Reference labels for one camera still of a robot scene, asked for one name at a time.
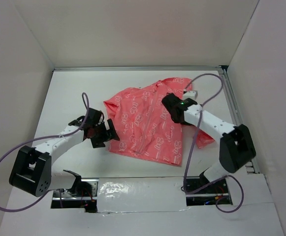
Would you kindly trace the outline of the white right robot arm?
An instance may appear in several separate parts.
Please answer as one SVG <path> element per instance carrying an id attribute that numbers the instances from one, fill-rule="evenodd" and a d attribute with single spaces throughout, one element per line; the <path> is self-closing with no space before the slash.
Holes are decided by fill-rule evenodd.
<path id="1" fill-rule="evenodd" d="M 162 104 L 175 123 L 193 125 L 219 145 L 217 161 L 199 176 L 202 191 L 212 192 L 216 189 L 218 180 L 237 172 L 256 156 L 247 126 L 228 123 L 204 110 L 193 99 L 182 100 L 173 93 L 167 94 L 162 99 Z"/>

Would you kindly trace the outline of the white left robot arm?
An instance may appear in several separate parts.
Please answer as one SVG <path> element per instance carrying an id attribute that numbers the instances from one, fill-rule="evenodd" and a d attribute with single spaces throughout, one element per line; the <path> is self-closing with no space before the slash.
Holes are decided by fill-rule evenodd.
<path id="1" fill-rule="evenodd" d="M 112 119 L 104 120 L 101 111 L 89 108 L 86 116 L 71 121 L 54 139 L 35 147 L 19 149 L 9 183 L 33 196 L 49 190 L 65 189 L 71 196 L 82 192 L 82 177 L 70 170 L 54 171 L 54 162 L 72 147 L 90 139 L 93 148 L 103 148 L 110 140 L 119 140 Z"/>

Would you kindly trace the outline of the pink jacket with white lining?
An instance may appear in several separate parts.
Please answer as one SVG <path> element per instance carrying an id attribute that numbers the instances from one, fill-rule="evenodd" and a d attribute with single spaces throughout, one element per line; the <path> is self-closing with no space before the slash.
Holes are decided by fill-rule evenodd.
<path id="1" fill-rule="evenodd" d="M 127 88 L 104 101 L 119 140 L 112 140 L 112 153 L 180 166 L 183 158 L 182 125 L 174 123 L 162 99 L 168 93 L 182 98 L 190 91 L 189 78 L 167 78 L 144 88 Z"/>

